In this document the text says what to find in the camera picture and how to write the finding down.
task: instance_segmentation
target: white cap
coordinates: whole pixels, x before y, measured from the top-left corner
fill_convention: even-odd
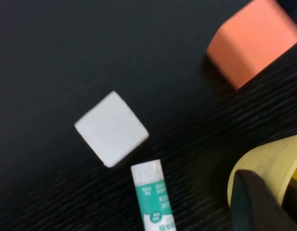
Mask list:
[[[107,167],[115,166],[149,136],[114,91],[80,118],[75,127]]]
[[[163,180],[163,171],[160,160],[153,160],[131,166],[134,184],[148,184]]]

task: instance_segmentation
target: glue stick label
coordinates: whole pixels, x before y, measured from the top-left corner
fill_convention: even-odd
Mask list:
[[[145,231],[176,231],[164,180],[136,186]]]

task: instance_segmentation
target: orange block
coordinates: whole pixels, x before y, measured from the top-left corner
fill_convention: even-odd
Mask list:
[[[240,88],[297,43],[297,25],[274,0],[253,0],[227,20],[207,54]]]

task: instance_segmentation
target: dark surface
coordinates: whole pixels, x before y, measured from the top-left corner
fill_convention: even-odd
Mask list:
[[[227,178],[297,134],[297,45],[233,92],[203,59],[247,0],[0,0],[0,231],[143,230],[130,166],[160,158],[179,231],[230,230]],[[150,132],[107,169],[74,122],[117,91]]]

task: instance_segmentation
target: yellow cup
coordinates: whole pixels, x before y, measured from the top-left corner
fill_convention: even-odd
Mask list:
[[[227,187],[227,198],[231,204],[234,174],[239,169],[256,172],[263,178],[278,203],[292,177],[297,179],[297,135],[271,142],[246,153],[234,166]]]

